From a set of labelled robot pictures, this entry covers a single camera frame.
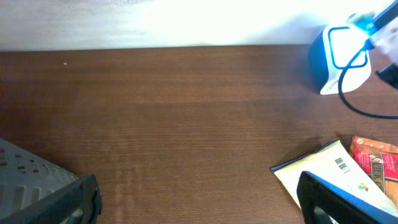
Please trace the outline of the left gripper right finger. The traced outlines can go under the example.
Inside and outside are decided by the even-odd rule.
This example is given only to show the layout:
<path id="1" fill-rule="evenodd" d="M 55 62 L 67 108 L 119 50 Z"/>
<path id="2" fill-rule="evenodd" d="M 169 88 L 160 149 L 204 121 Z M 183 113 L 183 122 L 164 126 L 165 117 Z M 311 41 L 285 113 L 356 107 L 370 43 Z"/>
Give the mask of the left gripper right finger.
<path id="1" fill-rule="evenodd" d="M 305 223 L 397 223 L 397 217 L 303 171 L 297 197 Z"/>

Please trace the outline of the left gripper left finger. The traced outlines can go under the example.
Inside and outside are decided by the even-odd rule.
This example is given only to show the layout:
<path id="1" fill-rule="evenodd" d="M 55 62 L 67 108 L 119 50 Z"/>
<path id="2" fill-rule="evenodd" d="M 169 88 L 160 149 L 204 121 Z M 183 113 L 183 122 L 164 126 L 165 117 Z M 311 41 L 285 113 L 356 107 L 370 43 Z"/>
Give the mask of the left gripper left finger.
<path id="1" fill-rule="evenodd" d="M 103 209 L 94 174 L 88 174 L 1 220 L 1 223 L 93 224 Z"/>

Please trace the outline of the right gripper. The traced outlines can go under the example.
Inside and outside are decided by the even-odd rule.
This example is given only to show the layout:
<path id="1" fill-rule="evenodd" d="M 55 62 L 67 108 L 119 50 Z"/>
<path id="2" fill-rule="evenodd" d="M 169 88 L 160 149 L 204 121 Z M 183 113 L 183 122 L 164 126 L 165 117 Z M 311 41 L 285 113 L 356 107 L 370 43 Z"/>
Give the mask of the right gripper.
<path id="1" fill-rule="evenodd" d="M 376 70 L 376 75 L 391 87 L 398 89 L 398 68 L 396 64 L 392 63 L 381 71 Z"/>

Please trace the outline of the white snack bag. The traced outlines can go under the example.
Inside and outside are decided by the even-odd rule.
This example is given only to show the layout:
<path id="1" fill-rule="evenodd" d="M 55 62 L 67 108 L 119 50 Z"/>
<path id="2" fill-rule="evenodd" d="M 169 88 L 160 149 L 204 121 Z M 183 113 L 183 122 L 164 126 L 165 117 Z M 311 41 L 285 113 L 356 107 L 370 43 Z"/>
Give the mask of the white snack bag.
<path id="1" fill-rule="evenodd" d="M 313 153 L 274 165 L 271 171 L 282 182 L 296 204 L 297 186 L 303 171 L 309 171 L 361 200 L 393 216 L 397 207 L 350 157 L 339 140 L 331 141 Z"/>

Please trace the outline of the orange spaghetti package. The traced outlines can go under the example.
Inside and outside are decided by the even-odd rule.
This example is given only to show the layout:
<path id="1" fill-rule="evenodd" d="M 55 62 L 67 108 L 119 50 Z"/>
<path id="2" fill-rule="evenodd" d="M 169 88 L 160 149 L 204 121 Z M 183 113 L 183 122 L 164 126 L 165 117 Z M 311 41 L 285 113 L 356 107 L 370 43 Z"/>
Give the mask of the orange spaghetti package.
<path id="1" fill-rule="evenodd" d="M 355 136 L 349 154 L 397 206 L 397 146 Z"/>

